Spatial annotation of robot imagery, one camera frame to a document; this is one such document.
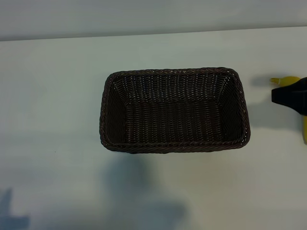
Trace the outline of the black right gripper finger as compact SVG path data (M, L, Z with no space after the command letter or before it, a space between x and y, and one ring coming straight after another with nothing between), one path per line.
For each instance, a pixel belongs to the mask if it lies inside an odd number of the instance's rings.
M272 96L272 102L289 107L298 112L300 115L307 115L307 101L304 97L299 96L298 98L295 98Z
M274 96L289 96L293 93L305 93L307 91L307 78L283 77L271 78L271 82L279 86L272 90Z

